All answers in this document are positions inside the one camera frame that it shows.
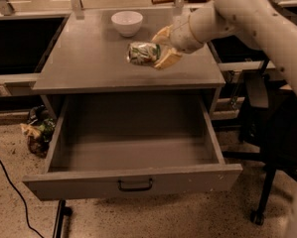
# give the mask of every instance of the gray tabletop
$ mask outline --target gray tabletop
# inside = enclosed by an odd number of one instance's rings
[[[83,20],[77,20],[72,13],[33,89],[41,94],[62,94],[212,88],[224,84],[208,46],[160,71],[128,63],[129,43],[149,42],[172,23],[171,8],[136,11],[143,14],[144,21],[132,38],[124,38],[114,30],[110,17],[116,10],[85,10]]]

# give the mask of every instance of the power cord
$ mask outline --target power cord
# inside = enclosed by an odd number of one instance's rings
[[[9,179],[9,176],[8,176],[8,173],[6,171],[6,168],[5,166],[3,165],[2,161],[0,160],[0,165],[1,165],[1,168],[3,170],[3,172],[5,173],[5,176],[8,180],[8,182],[10,183],[10,185],[16,190],[16,192],[19,194],[20,198],[22,199],[24,205],[25,205],[25,209],[26,209],[26,220],[27,220],[27,225],[28,227],[35,231],[40,237],[44,238],[44,236],[42,236],[35,228],[33,228],[30,223],[29,223],[29,214],[28,214],[28,206],[27,206],[27,202],[25,200],[25,198],[23,197],[23,195],[21,194],[21,192],[18,190],[18,188],[11,182],[11,180]]]

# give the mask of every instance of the cable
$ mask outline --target cable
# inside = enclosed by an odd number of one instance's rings
[[[10,185],[16,190],[16,192],[19,194],[20,198],[22,199],[24,205],[25,205],[25,209],[26,209],[26,219],[27,219],[27,225],[28,227],[35,231],[40,237],[44,238],[44,236],[42,236],[35,228],[33,228],[30,223],[29,223],[29,214],[28,214],[28,206],[27,206],[27,202],[25,200],[25,198],[23,197],[23,195],[21,194],[21,192],[18,190],[18,188],[11,182],[11,180],[9,179],[9,176],[8,176],[8,173],[6,171],[6,168],[5,166],[3,165],[2,161],[0,160],[0,165],[1,165],[1,168],[3,170],[3,172],[5,173],[5,176],[8,180],[8,182],[10,183]]]

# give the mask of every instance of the open drawer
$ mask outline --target open drawer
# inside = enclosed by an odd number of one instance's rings
[[[26,176],[40,200],[227,190],[226,165],[208,112],[192,91],[67,96],[46,159]]]

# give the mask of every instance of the chair wheel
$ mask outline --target chair wheel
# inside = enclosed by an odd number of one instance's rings
[[[65,216],[70,217],[70,216],[72,216],[73,211],[72,211],[71,208],[69,208],[69,207],[65,207],[65,208],[64,208],[64,211],[63,211],[63,214],[64,214]]]
[[[256,225],[261,226],[264,223],[264,214],[257,212],[255,210],[251,211],[250,213],[250,221]]]

